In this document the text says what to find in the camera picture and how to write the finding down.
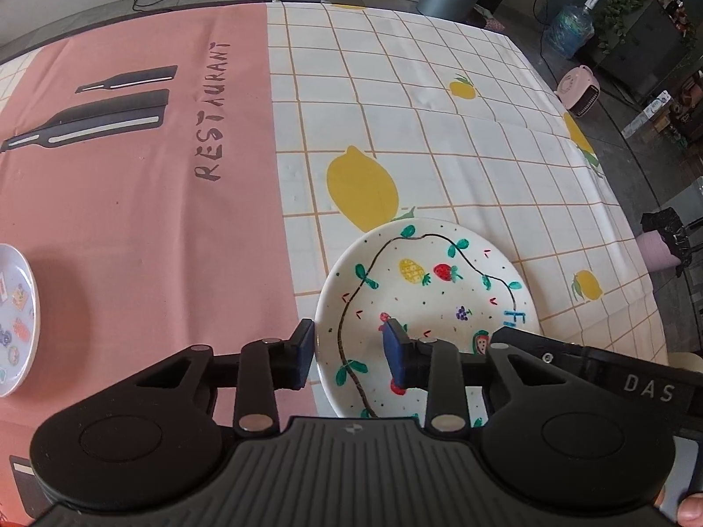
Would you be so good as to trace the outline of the person right hand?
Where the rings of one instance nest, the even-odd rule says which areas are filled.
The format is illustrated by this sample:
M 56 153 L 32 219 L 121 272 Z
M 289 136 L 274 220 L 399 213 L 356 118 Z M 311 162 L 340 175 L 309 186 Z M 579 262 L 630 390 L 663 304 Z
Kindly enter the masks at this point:
M 681 501 L 677 522 L 681 527 L 703 527 L 703 494 L 693 494 Z

